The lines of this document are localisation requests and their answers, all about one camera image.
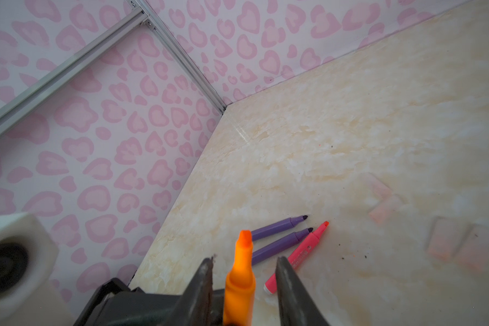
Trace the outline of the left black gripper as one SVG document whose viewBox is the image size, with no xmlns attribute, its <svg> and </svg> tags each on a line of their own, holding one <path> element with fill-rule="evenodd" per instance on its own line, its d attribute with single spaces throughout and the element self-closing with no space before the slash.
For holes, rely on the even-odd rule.
<svg viewBox="0 0 489 326">
<path fill-rule="evenodd" d="M 75 325 L 221 325 L 224 290 L 212 291 L 204 302 L 187 302 L 180 295 L 130 289 L 119 278 L 101 285 Z"/>
</svg>

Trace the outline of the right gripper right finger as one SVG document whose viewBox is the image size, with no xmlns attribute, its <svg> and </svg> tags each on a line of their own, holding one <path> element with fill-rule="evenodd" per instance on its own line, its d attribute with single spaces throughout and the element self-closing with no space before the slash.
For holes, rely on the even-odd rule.
<svg viewBox="0 0 489 326">
<path fill-rule="evenodd" d="M 329 325 L 286 257 L 277 259 L 275 277 L 281 325 Z"/>
</svg>

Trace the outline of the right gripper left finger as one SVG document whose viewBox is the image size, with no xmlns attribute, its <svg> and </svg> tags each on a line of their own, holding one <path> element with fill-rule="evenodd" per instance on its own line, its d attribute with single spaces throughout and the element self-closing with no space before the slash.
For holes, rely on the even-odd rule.
<svg viewBox="0 0 489 326">
<path fill-rule="evenodd" d="M 163 325 L 210 325 L 213 258 L 205 258 Z"/>
</svg>

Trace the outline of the pink marker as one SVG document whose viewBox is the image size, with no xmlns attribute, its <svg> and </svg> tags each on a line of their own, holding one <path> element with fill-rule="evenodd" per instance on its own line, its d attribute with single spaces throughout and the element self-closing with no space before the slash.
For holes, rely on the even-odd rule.
<svg viewBox="0 0 489 326">
<path fill-rule="evenodd" d="M 312 231 L 304 240 L 297 246 L 292 254 L 287 258 L 291 267 L 296 270 L 305 259 L 311 254 L 315 247 L 319 244 L 321 237 L 329 226 L 329 222 L 325 221 L 315 231 Z M 274 273 L 264 284 L 264 289 L 269 294 L 277 292 L 277 279 Z"/>
</svg>

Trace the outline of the orange marker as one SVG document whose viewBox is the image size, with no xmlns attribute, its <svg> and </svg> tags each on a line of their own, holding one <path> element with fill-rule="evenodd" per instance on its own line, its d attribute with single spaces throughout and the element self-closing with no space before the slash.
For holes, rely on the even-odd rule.
<svg viewBox="0 0 489 326">
<path fill-rule="evenodd" d="M 251 325 L 256 280 L 252 269 L 253 241 L 242 230 L 235 245 L 234 263 L 225 280 L 223 325 Z"/>
</svg>

